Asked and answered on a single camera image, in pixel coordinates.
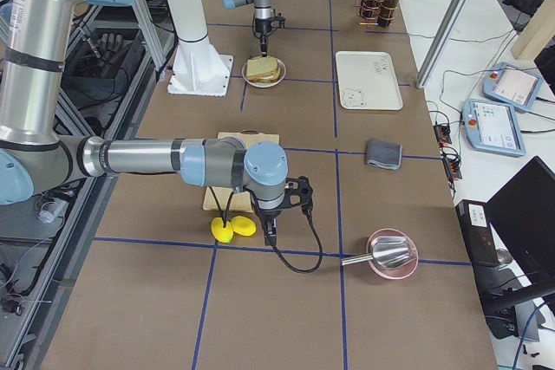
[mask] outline white desk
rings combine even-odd
[[[451,0],[401,0],[402,14],[411,34],[410,42],[418,68],[432,43],[432,39],[422,36],[434,36],[441,19]],[[427,100],[437,103],[439,110],[448,115],[451,121],[457,121],[459,115],[448,106],[440,103],[441,80],[446,70],[455,70],[470,74],[492,67],[495,62],[505,61],[518,64],[521,68],[534,68],[533,62],[517,62],[511,54],[511,45],[517,39],[511,24],[507,20],[497,0],[469,0],[455,27],[452,38],[461,40],[485,40],[491,37],[507,34],[489,42],[457,42],[450,41],[434,69],[432,77],[425,87]],[[500,58],[492,59],[503,49]],[[480,97],[482,74],[462,76],[453,73],[445,74],[444,94],[442,99],[456,108],[461,108],[469,96]],[[551,90],[544,84],[539,97],[555,100]],[[555,117],[555,105],[536,101],[532,108],[534,113]],[[530,114],[519,114],[518,121],[522,130],[545,130],[555,127],[555,122],[541,119]],[[454,202],[461,199],[476,199],[487,201],[501,186],[503,186],[528,160],[538,155],[544,162],[555,170],[555,133],[524,135],[526,156],[511,158],[493,153],[474,151],[468,144],[464,132],[460,132],[456,124],[452,125],[451,138],[453,146],[460,149],[462,157],[461,172],[463,180],[455,183],[456,194]],[[547,319],[545,324],[553,328],[555,320],[547,307],[541,312]],[[530,345],[529,353],[540,352],[535,359],[528,355],[520,355],[518,366],[531,369],[533,364],[555,367],[555,334],[540,330],[541,342]],[[498,363],[511,366],[519,340],[511,337],[496,340],[492,337]]]

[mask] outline yellow object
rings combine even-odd
[[[233,225],[231,221],[227,222],[227,227],[224,227],[224,220],[221,217],[216,217],[210,224],[212,235],[220,243],[230,243],[233,238]]]
[[[233,231],[241,236],[252,236],[257,232],[257,226],[250,218],[245,216],[236,216],[232,218]]]

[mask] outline white tray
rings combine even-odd
[[[400,110],[401,91],[385,52],[336,53],[339,100],[349,110]]]

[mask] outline electronic device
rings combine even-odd
[[[489,268],[499,266],[491,225],[484,212],[484,203],[463,199],[455,208],[472,264]]]
[[[541,75],[529,73],[507,62],[499,62],[484,80],[482,90],[487,97],[529,112],[542,83]]]
[[[555,173],[532,158],[493,197],[485,212],[532,285],[482,303],[486,313],[544,297],[555,313]]]
[[[475,149],[509,156],[526,154],[513,106],[468,99],[462,108],[468,141]]]

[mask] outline bread slice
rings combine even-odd
[[[246,62],[246,79],[250,82],[274,82],[279,76],[278,60],[273,56],[261,56]]]

